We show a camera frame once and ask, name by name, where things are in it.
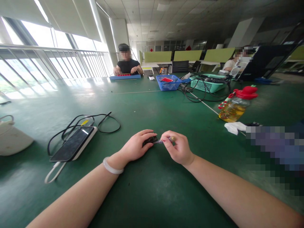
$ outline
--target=screwdriver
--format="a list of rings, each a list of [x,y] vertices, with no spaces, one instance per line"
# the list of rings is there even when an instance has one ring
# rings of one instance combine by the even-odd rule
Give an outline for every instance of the screwdriver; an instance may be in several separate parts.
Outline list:
[[[170,142],[175,142],[176,138],[174,136],[168,137],[168,139],[170,140]],[[154,142],[153,144],[157,144],[157,143],[164,143],[162,140],[158,140],[156,142]]]

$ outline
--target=white jade bangle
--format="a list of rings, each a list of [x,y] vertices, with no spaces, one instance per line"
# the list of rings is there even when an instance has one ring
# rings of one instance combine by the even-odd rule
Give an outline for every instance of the white jade bangle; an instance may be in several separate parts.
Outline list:
[[[107,163],[108,158],[109,157],[105,157],[104,161],[103,161],[103,164],[104,164],[104,167],[106,168],[106,170],[108,170],[110,173],[113,173],[113,174],[122,174],[124,169],[114,169],[111,166],[109,166],[109,164]]]

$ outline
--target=green tabletop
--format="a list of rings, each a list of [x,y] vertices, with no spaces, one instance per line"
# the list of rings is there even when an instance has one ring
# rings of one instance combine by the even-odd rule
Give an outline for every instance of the green tabletop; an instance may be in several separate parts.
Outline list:
[[[258,88],[259,97],[252,101],[241,122],[286,126],[302,118],[304,107],[299,105],[304,102],[302,85],[259,85]],[[225,93],[227,89],[216,94]],[[198,90],[194,94],[204,95]],[[186,135],[195,154],[304,212],[302,199],[278,181],[278,174],[265,162],[272,168],[279,165],[269,159],[249,160],[246,137],[229,133],[225,122],[216,115],[220,102],[192,103],[180,91],[160,91],[158,83],[146,77],[121,81],[61,80],[45,89],[29,89],[24,95],[16,92],[9,97],[12,103],[0,108],[1,116],[13,115],[15,126],[35,142],[20,153],[0,157],[0,227],[25,227],[104,157],[117,152],[143,129],[153,129],[159,136],[167,130]],[[206,98],[214,99],[209,94]],[[44,184],[53,167],[46,151],[50,138],[77,115],[109,111],[121,122],[121,129],[112,134],[97,132],[81,156],[68,163],[55,182]],[[105,131],[116,127],[111,119],[102,125]],[[56,142],[60,142],[59,137],[52,143],[52,151]],[[236,227],[196,179],[171,159],[162,144],[127,165],[90,226]]]

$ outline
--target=red lid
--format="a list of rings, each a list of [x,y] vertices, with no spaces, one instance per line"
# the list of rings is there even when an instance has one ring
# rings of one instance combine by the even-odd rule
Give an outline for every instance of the red lid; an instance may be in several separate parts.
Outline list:
[[[256,98],[258,95],[255,93],[257,91],[257,88],[252,86],[245,86],[242,90],[235,90],[236,96],[242,99],[246,100],[252,100],[253,98]]]

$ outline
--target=green plastic basket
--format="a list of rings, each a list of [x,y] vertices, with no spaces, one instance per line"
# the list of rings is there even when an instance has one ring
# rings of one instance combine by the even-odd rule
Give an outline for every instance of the green plastic basket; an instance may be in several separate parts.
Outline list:
[[[204,75],[206,75],[208,77],[220,78],[220,79],[225,77],[225,76],[215,75],[215,74],[204,74]],[[197,80],[191,81],[191,87],[192,88],[196,85],[196,82],[197,82]],[[223,89],[223,88],[226,87],[226,85],[223,84],[223,83],[213,83],[213,82],[206,82],[205,81],[205,84],[206,84],[206,86],[209,89],[209,90],[207,89],[207,92],[210,91],[210,93],[214,93],[214,92],[219,91],[219,90],[221,90],[221,89]],[[201,80],[199,80],[199,82],[195,86],[195,89],[198,89],[198,90],[201,90],[201,91],[205,91],[205,85],[204,85],[204,83]]]

